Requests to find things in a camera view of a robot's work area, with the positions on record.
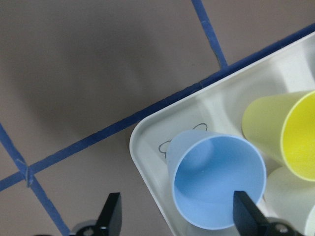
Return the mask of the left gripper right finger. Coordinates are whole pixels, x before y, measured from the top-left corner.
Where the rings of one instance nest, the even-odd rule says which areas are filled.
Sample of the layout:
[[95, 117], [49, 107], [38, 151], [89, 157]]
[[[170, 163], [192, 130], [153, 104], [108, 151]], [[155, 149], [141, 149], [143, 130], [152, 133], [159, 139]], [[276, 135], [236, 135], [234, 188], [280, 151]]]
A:
[[284, 221], [269, 221], [245, 191], [233, 194], [233, 221], [241, 236], [300, 236]]

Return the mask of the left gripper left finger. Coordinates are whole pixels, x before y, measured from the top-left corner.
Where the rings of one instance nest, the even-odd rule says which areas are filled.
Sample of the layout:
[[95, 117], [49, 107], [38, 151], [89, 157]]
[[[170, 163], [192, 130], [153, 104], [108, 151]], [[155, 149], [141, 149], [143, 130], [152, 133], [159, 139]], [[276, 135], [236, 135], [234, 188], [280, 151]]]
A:
[[96, 236], [119, 236], [122, 228], [121, 194], [110, 193], [95, 224]]

